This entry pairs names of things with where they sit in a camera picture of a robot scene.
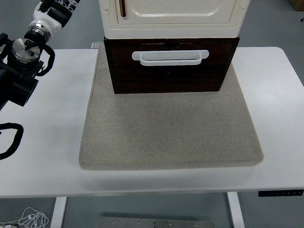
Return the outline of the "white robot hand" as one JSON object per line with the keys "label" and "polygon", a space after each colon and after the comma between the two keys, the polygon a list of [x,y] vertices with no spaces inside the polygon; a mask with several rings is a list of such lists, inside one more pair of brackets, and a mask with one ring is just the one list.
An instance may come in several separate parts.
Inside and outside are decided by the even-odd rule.
{"label": "white robot hand", "polygon": [[32,28],[43,28],[54,34],[60,31],[70,20],[79,0],[41,0],[33,13]]}

